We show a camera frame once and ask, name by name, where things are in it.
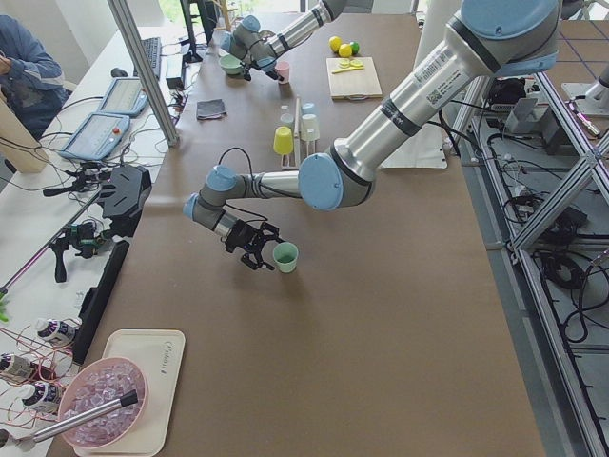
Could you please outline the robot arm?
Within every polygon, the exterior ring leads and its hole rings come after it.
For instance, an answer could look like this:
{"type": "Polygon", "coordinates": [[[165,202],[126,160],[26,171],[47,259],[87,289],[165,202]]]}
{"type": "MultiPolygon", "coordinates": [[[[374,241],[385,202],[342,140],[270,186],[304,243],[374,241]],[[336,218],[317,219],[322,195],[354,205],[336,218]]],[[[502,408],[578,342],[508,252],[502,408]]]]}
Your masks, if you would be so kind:
{"type": "Polygon", "coordinates": [[[296,171],[237,174],[216,165],[184,213],[225,242],[241,248],[252,269],[271,268],[262,257],[278,228],[257,228],[226,211],[244,198],[301,198],[330,211],[353,207],[371,195],[380,164],[477,77],[537,73],[557,59],[559,1],[463,1],[447,21],[443,39],[346,138],[305,158],[296,171]]]}
{"type": "Polygon", "coordinates": [[[279,32],[263,37],[261,23],[248,15],[232,30],[225,33],[221,49],[239,60],[242,75],[251,80],[250,70],[263,72],[283,83],[285,78],[277,70],[279,58],[300,46],[313,32],[336,20],[347,5],[345,0],[323,0],[279,32]]]}

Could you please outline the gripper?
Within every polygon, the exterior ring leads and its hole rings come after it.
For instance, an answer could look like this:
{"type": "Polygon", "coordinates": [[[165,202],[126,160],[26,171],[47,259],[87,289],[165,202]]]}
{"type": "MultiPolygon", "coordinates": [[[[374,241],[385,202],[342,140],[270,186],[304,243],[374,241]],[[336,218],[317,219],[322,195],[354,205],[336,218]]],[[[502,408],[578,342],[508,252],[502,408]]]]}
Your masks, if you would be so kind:
{"type": "Polygon", "coordinates": [[[246,80],[247,82],[249,82],[251,80],[251,72],[253,72],[254,70],[265,73],[266,76],[268,76],[269,78],[271,78],[274,81],[278,81],[278,82],[281,81],[281,75],[277,71],[272,70],[272,71],[265,72],[265,68],[261,67],[256,60],[243,59],[240,61],[240,66],[241,66],[241,75],[242,75],[243,79],[246,80]]]}
{"type": "Polygon", "coordinates": [[[250,269],[274,270],[275,267],[268,263],[262,255],[266,243],[282,243],[284,239],[280,236],[280,229],[262,222],[258,228],[238,219],[230,230],[224,241],[227,252],[232,253],[236,248],[241,248],[244,254],[241,261],[250,269]]]}

